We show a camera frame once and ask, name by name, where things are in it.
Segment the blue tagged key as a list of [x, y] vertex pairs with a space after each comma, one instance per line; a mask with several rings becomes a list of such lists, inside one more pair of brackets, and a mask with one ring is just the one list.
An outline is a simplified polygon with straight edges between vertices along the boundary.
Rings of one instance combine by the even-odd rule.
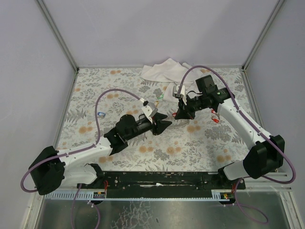
[[97, 116], [98, 116], [98, 117], [103, 117], [103, 118], [104, 118], [104, 117], [106, 116], [106, 113], [98, 112], [98, 113], [97, 113]]

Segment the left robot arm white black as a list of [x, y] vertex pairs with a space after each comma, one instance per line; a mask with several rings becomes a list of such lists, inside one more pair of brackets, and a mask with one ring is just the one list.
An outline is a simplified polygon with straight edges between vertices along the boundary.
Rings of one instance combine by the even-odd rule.
[[128, 146], [128, 141], [150, 131], [160, 135], [172, 122], [167, 115], [156, 113], [151, 119], [141, 115], [139, 120], [126, 114], [96, 144], [62, 151], [48, 146], [29, 167], [31, 178], [40, 195], [49, 194], [59, 187], [77, 184], [89, 185], [98, 177], [95, 164], [99, 157], [117, 154]]

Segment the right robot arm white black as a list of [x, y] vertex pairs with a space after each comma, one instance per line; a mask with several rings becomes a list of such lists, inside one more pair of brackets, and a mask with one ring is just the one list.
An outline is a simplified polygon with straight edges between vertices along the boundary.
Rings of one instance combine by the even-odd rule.
[[249, 149], [246, 157], [224, 166], [221, 170], [228, 180], [242, 177], [260, 178], [283, 165], [283, 156], [275, 149], [283, 150], [285, 141], [272, 136], [256, 123], [237, 103], [227, 88], [219, 89], [210, 75], [197, 79], [198, 96], [190, 98], [184, 86], [174, 86], [173, 96], [178, 102], [175, 119], [194, 119], [195, 113], [211, 108], [235, 129]]

